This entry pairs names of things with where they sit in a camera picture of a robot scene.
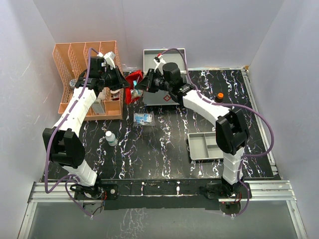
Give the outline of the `red first aid pouch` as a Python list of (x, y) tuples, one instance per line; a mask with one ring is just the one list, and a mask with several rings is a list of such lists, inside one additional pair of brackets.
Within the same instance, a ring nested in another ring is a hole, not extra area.
[(129, 88), (125, 88), (125, 103), (127, 105), (140, 99), (138, 98), (138, 99), (131, 100), (131, 90), (136, 89), (133, 86), (133, 80), (136, 80), (138, 77), (140, 78), (139, 79), (139, 82), (140, 82), (143, 79), (143, 74), (141, 70), (137, 70), (125, 77), (126, 81), (130, 84)]

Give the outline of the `cotton swab packet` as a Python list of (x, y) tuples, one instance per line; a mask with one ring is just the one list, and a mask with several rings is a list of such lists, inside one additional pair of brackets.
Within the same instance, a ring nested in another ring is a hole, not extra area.
[(143, 95), (143, 90), (132, 89), (131, 90), (131, 100), (138, 99)]

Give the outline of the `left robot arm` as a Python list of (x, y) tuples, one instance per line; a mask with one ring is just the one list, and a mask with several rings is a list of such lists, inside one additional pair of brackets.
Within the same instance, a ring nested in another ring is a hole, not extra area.
[(42, 133), (46, 149), (44, 181), (48, 181), (49, 164), (58, 164), (68, 171), (67, 179), (75, 179), (76, 191), (93, 199), (102, 195), (103, 186), (85, 160), (79, 132), (88, 110), (104, 88), (120, 90), (129, 87), (114, 58), (113, 52), (89, 57), (88, 67), (78, 77), (66, 110), (52, 128), (45, 128)]

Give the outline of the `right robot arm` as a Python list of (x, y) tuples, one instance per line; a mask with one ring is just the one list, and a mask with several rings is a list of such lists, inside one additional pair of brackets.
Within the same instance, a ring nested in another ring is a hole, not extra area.
[(149, 93), (166, 91), (176, 103), (198, 113), (215, 127), (217, 146), (223, 152), (221, 182), (212, 188), (218, 196), (235, 197), (242, 185), (242, 156), (249, 137), (248, 127), (241, 110), (232, 110), (204, 96), (196, 87), (186, 82), (176, 63), (150, 68), (135, 86)]

